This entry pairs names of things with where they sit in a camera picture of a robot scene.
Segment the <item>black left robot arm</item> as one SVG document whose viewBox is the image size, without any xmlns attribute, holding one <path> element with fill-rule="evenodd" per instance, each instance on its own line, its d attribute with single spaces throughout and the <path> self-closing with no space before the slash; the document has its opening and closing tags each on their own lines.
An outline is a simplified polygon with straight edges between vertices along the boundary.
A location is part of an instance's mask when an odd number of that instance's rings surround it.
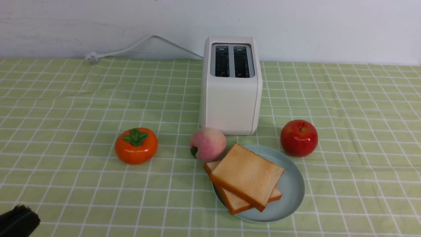
<svg viewBox="0 0 421 237">
<path fill-rule="evenodd" d="M 1 237 L 29 237 L 40 225 L 40 218 L 30 207 L 17 205 L 0 216 Z"/>
</svg>

